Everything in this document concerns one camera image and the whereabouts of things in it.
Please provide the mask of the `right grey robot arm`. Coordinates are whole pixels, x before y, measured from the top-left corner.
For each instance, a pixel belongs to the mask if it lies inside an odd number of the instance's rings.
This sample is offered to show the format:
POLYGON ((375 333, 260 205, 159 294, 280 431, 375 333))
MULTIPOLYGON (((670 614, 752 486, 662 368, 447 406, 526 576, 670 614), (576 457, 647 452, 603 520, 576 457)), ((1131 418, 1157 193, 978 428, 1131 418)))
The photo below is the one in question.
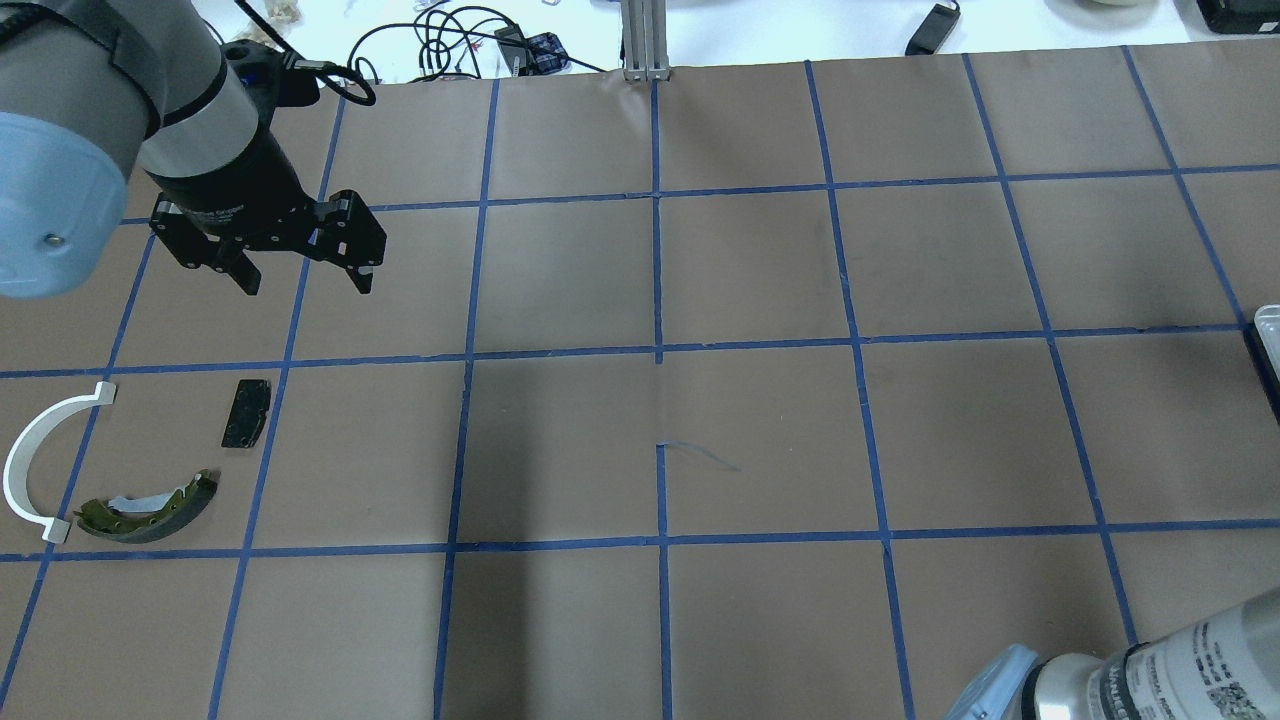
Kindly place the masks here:
POLYGON ((947 719, 1276 719, 1279 592, 1107 659, 1011 644, 947 719))

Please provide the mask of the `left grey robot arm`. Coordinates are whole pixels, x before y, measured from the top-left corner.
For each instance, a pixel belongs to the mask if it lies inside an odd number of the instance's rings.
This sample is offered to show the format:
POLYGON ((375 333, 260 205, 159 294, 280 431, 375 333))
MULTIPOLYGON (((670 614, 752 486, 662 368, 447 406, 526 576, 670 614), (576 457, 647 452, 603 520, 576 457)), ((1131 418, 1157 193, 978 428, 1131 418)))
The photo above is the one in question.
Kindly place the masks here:
POLYGON ((284 45, 221 44, 188 1, 5 1, 1 291, 45 299, 83 284, 125 218, 129 181, 157 187, 148 228, 182 266, 259 292, 252 252, 340 268, 360 293, 387 232, 358 193, 314 197, 273 135, 356 70, 284 45))

